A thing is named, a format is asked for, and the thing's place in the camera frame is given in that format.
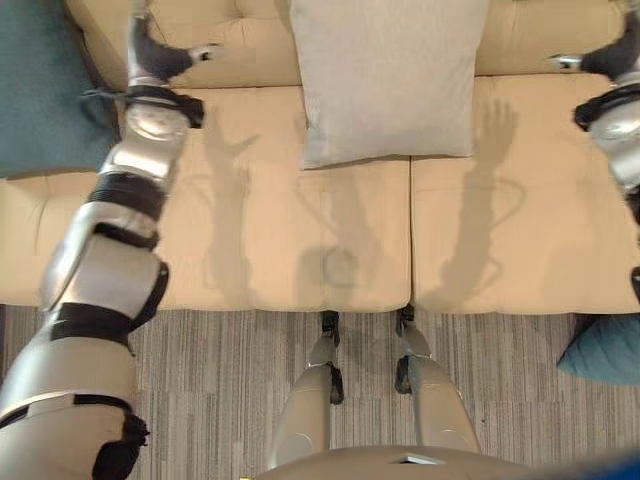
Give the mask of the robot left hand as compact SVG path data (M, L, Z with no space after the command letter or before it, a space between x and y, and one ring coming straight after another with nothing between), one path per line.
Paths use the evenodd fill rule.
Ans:
M155 40L149 30L151 15L136 12L130 19L127 35L128 87L163 86L195 65L212 60L223 46L207 43L178 48Z

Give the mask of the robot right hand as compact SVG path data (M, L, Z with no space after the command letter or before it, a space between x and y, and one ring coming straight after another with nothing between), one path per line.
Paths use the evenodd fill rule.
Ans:
M639 2L626 1L621 35L585 54L555 54L548 60L560 70L607 77L614 85L639 82Z

